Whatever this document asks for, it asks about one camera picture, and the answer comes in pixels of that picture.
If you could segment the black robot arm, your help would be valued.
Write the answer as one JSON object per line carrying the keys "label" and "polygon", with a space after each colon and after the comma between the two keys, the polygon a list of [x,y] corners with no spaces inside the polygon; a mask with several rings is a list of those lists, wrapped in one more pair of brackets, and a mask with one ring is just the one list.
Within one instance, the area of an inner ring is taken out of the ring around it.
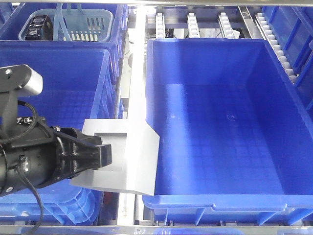
{"label": "black robot arm", "polygon": [[11,139],[24,131],[28,133],[20,139],[0,145],[1,196],[26,188],[18,180],[18,170],[35,188],[44,188],[112,162],[111,145],[103,144],[100,137],[76,128],[48,126],[44,117],[34,127],[19,119],[0,139]]}

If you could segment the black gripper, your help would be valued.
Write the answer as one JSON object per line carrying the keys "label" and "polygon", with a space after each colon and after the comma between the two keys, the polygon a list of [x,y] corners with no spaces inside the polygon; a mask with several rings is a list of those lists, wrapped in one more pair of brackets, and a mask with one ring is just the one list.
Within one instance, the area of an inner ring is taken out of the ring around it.
{"label": "black gripper", "polygon": [[[47,126],[43,119],[18,117],[9,144],[9,185],[44,188],[112,163],[112,146],[73,127]],[[65,145],[66,141],[74,142]]]}

